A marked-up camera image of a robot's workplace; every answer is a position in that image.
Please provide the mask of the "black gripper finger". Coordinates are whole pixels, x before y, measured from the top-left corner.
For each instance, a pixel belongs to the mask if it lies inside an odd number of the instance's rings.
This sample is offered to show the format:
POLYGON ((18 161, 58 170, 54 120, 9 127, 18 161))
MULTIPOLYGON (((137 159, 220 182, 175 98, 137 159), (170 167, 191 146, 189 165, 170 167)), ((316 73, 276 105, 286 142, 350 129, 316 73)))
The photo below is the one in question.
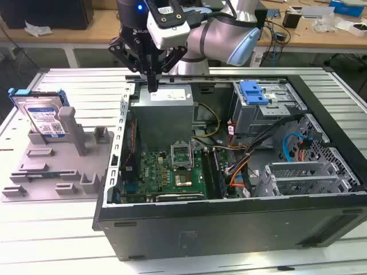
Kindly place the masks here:
POLYGON ((121 61, 132 72, 139 72, 141 78, 145 79, 148 91, 154 91, 154 74, 149 61, 148 54, 145 52, 144 43, 140 38, 128 40, 126 43, 122 36, 111 40, 108 50, 119 61, 121 61))
POLYGON ((154 50, 153 54, 153 92, 158 90, 162 73, 168 73, 173 66, 186 54, 186 46, 176 46, 166 50, 154 50))

